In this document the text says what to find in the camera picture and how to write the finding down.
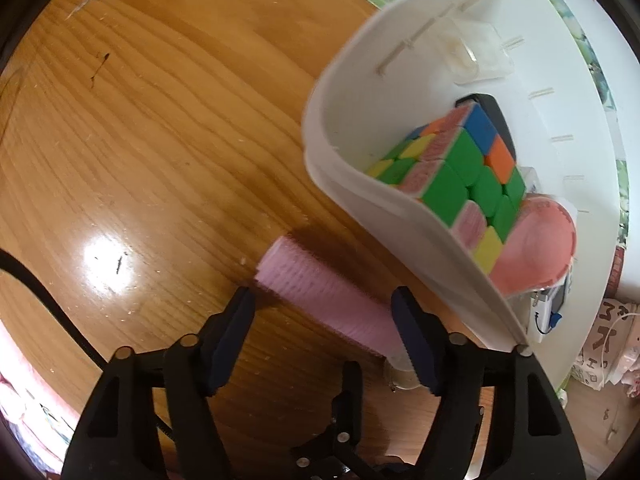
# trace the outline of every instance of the green cube tile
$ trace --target green cube tile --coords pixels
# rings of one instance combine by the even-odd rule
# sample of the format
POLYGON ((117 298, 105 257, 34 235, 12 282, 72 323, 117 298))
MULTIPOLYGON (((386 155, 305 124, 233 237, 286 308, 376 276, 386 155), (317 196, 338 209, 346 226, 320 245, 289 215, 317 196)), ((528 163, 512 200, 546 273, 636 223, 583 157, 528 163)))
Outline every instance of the green cube tile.
POLYGON ((445 160, 467 187, 476 182, 484 166, 484 156, 480 148, 464 128, 460 131, 445 160))
POLYGON ((495 214, 495 210, 502 197, 502 186, 495 176, 494 170, 488 166, 480 169, 480 175, 475 184, 469 188, 471 200, 476 202, 487 219, 495 214))
POLYGON ((393 147, 391 149, 390 152, 388 152, 384 157, 384 158, 396 158, 398 155, 400 155, 400 153, 404 152, 404 150, 406 149, 406 147, 412 143, 413 139, 405 139, 402 142, 400 142, 399 144, 396 144, 395 147, 393 147))
POLYGON ((516 210, 520 207, 525 192, 526 186, 522 175, 518 168, 513 168, 509 181, 504 185, 504 194, 509 197, 516 210))
POLYGON ((433 177, 430 186, 422 196, 422 201, 448 227, 453 225, 463 205, 468 200, 466 187, 458 174, 446 163, 433 177))
POLYGON ((511 228, 516 221, 517 209, 511 203, 511 199, 502 195, 495 209, 495 214, 489 220, 489 225, 494 226, 495 232, 500 237, 502 243, 505 243, 507 236, 511 232, 511 228))
POLYGON ((382 174, 380 174, 378 180, 384 182, 385 184, 400 184, 404 176, 414 164, 414 158, 401 158, 400 160, 396 160, 391 166, 386 168, 386 170, 383 171, 382 174))

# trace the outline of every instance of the black wire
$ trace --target black wire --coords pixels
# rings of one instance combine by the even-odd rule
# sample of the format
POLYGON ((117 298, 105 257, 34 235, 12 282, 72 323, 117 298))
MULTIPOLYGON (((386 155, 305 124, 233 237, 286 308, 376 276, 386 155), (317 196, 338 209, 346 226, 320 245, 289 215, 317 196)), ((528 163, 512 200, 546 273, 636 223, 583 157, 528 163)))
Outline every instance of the black wire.
POLYGON ((540 332, 542 335, 547 335, 549 332, 551 332, 554 328, 551 326, 549 327, 549 330, 547 330, 546 332, 542 332, 542 330, 540 330, 540 325, 538 324, 538 313, 536 312, 536 328, 538 329, 538 332, 540 332))
MULTIPOLYGON (((0 269, 9 273, 27 287, 33 295, 40 300, 40 303, 46 307, 55 320, 60 323, 60 326, 65 329, 66 333, 71 336, 71 339, 76 342, 89 359, 91 359, 91 361, 93 361, 100 370, 104 370, 104 367, 107 365, 107 361, 104 357, 102 357, 94 346, 89 343, 89 340, 82 335, 42 282, 36 278, 36 276, 27 267, 25 267, 20 260, 14 258, 5 250, 0 249, 0 269)), ((171 440, 174 439, 172 436, 172 429, 157 415, 156 426, 171 440)))

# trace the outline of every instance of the white surface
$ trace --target white surface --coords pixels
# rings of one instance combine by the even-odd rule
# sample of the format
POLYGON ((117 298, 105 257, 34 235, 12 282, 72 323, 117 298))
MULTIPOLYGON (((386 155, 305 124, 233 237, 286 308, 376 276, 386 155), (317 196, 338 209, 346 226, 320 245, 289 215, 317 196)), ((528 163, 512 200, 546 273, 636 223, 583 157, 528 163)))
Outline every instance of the white surface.
MULTIPOLYGON (((564 1, 591 43, 618 109, 620 134, 628 160, 630 206, 629 236, 618 290, 621 297, 640 301, 640 166, 636 164, 640 160, 640 65, 616 25, 596 0, 564 1)), ((588 251, 586 257, 595 256, 588 251)), ((567 319, 563 319, 545 338, 544 344, 536 348, 536 355, 554 384, 554 381, 562 380, 559 375, 570 369, 584 344, 598 311, 598 306, 591 306, 591 303, 588 307, 572 303, 567 310, 563 307, 562 315, 567 319)))
POLYGON ((596 0, 564 0, 593 47, 618 109, 629 174, 629 236, 619 294, 640 301, 640 64, 596 0))
MULTIPOLYGON (((462 1, 396 0, 361 28, 309 99, 303 118, 305 161, 316 184, 440 295, 487 346, 511 349, 526 341, 526 331, 465 250, 427 208, 362 170, 416 126, 444 115, 455 99, 472 92, 494 95, 510 126, 518 163, 536 168, 545 192, 589 211, 578 220, 580 261, 572 297, 576 305, 597 310, 618 230, 614 153, 587 66, 549 0, 481 0, 466 12, 492 23, 503 41, 524 38, 510 50, 516 72, 507 78, 455 85, 428 34, 378 75, 376 67, 398 44, 462 1), (529 99, 531 92, 546 88, 554 92, 529 99), (551 138, 569 132, 577 149, 557 149, 551 138)), ((570 351, 586 332, 574 335, 570 351)), ((564 375, 558 379, 552 361, 543 367, 557 384, 564 375)))

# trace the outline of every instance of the yellow cube tile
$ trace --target yellow cube tile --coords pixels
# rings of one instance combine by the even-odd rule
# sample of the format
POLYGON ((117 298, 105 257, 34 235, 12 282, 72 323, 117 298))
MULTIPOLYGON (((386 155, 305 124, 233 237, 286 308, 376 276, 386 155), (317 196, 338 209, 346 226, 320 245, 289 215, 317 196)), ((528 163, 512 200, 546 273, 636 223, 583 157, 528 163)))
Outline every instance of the yellow cube tile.
POLYGON ((389 166, 391 166, 394 162, 392 160, 379 160, 373 166, 371 166, 366 174, 372 176, 373 178, 378 178, 383 171, 386 170, 389 166))
POLYGON ((502 252, 500 237, 495 232, 495 229, 489 226, 474 251, 474 260, 482 269, 482 272, 488 274, 494 268, 500 252, 502 252))
POLYGON ((435 134, 418 137, 404 149, 404 152, 400 153, 398 158, 418 158, 435 137, 435 134))

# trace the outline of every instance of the white cable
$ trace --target white cable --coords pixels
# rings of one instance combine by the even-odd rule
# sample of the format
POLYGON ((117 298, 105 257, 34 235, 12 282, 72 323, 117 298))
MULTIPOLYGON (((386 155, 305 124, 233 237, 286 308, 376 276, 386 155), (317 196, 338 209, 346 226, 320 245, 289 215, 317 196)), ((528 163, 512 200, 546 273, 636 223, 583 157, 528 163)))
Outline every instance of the white cable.
POLYGON ((607 339, 609 339, 609 334, 613 330, 613 327, 615 327, 616 323, 628 316, 640 316, 640 312, 629 312, 628 314, 623 314, 622 316, 619 316, 618 319, 611 324, 611 326, 609 327, 609 330, 607 331, 607 335, 604 337, 604 342, 602 343, 602 352, 600 352, 600 368, 602 369, 602 382, 600 383, 599 389, 603 388, 604 383, 607 382, 607 379, 605 377, 605 372, 604 372, 604 349, 607 347, 607 339))

